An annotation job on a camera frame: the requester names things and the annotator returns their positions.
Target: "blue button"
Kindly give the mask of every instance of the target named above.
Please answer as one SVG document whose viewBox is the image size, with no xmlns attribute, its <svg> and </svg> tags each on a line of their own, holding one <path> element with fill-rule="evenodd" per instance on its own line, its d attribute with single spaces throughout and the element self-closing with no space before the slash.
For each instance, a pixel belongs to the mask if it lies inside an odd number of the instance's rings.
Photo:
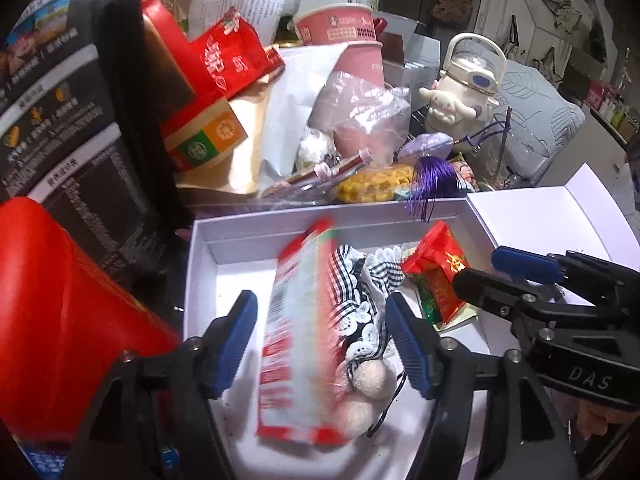
<svg viewBox="0 0 640 480">
<path fill-rule="evenodd" d="M 476 85 L 481 86 L 482 88 L 489 88 L 489 86 L 491 86 L 491 81 L 489 81 L 484 76 L 481 76 L 481 75 L 478 75 L 478 74 L 473 76 L 473 82 Z"/>
</svg>

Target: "white paper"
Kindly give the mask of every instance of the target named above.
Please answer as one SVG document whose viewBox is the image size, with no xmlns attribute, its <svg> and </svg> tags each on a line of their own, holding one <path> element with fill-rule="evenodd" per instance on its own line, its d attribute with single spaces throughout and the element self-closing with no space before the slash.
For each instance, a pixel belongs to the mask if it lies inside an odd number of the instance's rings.
<svg viewBox="0 0 640 480">
<path fill-rule="evenodd" d="M 273 42 L 284 0 L 191 0 L 187 33 L 189 40 L 193 41 L 202 35 L 231 6 L 255 29 L 263 45 Z"/>
<path fill-rule="evenodd" d="M 280 49 L 286 68 L 273 85 L 265 113 L 260 189 L 292 173 L 316 98 L 346 47 L 337 43 Z"/>
</svg>

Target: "instruction paper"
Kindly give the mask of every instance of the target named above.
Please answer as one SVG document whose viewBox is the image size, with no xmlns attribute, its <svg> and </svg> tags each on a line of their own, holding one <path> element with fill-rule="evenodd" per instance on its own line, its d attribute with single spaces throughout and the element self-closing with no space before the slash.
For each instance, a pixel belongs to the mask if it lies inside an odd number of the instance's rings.
<svg viewBox="0 0 640 480">
<path fill-rule="evenodd" d="M 202 35 L 231 6 L 255 29 L 263 45 L 273 42 L 284 0 L 191 0 L 187 33 L 189 40 L 193 41 Z"/>
</svg>

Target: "gingham fabric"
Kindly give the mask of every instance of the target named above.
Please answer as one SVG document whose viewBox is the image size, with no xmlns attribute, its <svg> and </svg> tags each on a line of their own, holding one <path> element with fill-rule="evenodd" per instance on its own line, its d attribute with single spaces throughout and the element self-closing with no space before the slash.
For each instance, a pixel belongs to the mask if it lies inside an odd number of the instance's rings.
<svg viewBox="0 0 640 480">
<path fill-rule="evenodd" d="M 341 245 L 332 255 L 330 320 L 338 334 L 335 351 L 345 356 L 350 382 L 361 362 L 382 358 L 388 345 L 385 301 L 404 279 L 400 259 L 400 248 L 366 255 Z"/>
</svg>

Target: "red and white package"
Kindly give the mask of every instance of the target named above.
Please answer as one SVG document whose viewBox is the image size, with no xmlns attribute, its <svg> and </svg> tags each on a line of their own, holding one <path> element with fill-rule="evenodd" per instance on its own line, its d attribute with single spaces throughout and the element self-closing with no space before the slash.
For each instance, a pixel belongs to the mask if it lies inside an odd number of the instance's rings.
<svg viewBox="0 0 640 480">
<path fill-rule="evenodd" d="M 255 29 L 235 7 L 191 46 L 227 99 L 284 66 L 276 48 L 263 47 Z"/>
<path fill-rule="evenodd" d="M 278 258 L 258 387 L 258 435 L 336 445 L 328 264 L 332 224 L 321 219 Z"/>
</svg>

